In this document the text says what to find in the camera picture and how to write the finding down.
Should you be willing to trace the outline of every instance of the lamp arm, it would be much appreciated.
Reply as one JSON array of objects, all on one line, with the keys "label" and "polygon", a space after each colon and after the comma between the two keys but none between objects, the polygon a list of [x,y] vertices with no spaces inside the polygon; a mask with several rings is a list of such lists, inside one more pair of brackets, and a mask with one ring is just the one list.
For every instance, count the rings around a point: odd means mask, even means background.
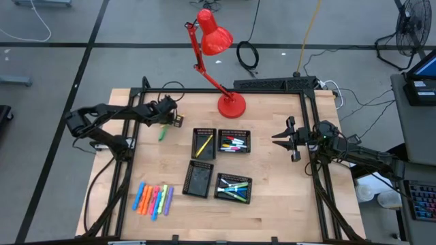
[{"label": "lamp arm", "polygon": [[185,27],[188,30],[189,38],[191,39],[193,53],[197,58],[197,64],[193,66],[194,69],[197,70],[200,74],[202,74],[213,86],[215,86],[215,88],[217,88],[221,93],[223,93],[229,100],[233,101],[234,99],[232,94],[229,93],[222,85],[218,84],[218,82],[215,81],[215,79],[213,79],[211,76],[209,76],[206,73],[206,68],[204,66],[204,62],[202,58],[202,51],[200,50],[196,37],[197,27],[189,22],[185,24]]}]

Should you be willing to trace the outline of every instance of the purple highlighter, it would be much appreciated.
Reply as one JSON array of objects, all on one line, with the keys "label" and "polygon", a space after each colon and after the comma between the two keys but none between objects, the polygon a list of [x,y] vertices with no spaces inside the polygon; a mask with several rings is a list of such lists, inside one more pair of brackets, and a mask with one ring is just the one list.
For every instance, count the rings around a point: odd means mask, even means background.
[{"label": "purple highlighter", "polygon": [[170,187],[170,191],[168,192],[168,197],[166,198],[165,210],[163,211],[163,215],[167,216],[170,211],[172,193],[174,192],[174,187]]}]

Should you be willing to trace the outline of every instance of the white cable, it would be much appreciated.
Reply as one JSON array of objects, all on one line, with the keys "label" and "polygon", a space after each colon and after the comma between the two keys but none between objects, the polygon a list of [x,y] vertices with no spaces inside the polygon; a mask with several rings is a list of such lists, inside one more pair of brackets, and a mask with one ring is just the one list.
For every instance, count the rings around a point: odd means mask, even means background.
[{"label": "white cable", "polygon": [[21,38],[21,37],[15,37],[13,35],[10,35],[8,33],[6,33],[4,30],[0,29],[0,31],[2,33],[5,33],[5,35],[7,35],[8,37],[12,37],[14,39],[18,39],[21,41],[29,41],[29,42],[47,42],[50,37],[52,37],[52,31],[50,30],[50,28],[48,28],[47,24],[42,20],[41,16],[38,14],[38,12],[36,11],[36,7],[33,4],[33,0],[30,0],[30,3],[32,4],[32,10],[35,12],[36,16],[38,16],[38,18],[41,20],[42,24],[44,24],[44,26],[47,28],[48,31],[48,37],[44,40],[37,40],[37,39],[25,39],[25,38]]},{"label": "white cable", "polygon": [[338,90],[338,92],[339,92],[339,96],[340,96],[340,98],[341,98],[341,105],[340,105],[339,107],[336,108],[336,110],[338,110],[338,109],[341,108],[341,107],[343,106],[343,104],[344,104],[341,90],[339,89],[338,84],[336,84],[336,82],[334,82],[333,80],[327,80],[327,81],[325,81],[325,82],[322,82],[322,81],[320,80],[320,86],[321,86],[322,88],[324,88],[324,87],[326,86],[326,83],[328,83],[328,82],[333,83],[333,84],[336,86],[336,88],[337,88],[337,90]]}]

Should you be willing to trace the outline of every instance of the lamp base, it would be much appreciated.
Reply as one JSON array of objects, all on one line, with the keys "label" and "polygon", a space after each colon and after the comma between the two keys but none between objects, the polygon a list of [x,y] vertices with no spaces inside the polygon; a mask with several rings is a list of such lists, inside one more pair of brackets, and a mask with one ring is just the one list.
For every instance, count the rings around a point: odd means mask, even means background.
[{"label": "lamp base", "polygon": [[233,101],[222,95],[218,100],[218,111],[226,118],[238,118],[244,114],[245,99],[238,93],[230,93]]}]

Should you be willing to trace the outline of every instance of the lamp shade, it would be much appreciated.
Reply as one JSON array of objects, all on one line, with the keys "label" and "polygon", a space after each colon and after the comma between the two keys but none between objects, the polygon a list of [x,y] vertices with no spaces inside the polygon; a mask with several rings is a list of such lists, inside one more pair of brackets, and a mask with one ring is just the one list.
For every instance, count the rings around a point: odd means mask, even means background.
[{"label": "lamp shade", "polygon": [[219,54],[233,44],[232,34],[226,29],[218,27],[210,10],[200,10],[197,14],[197,21],[203,31],[203,54]]}]

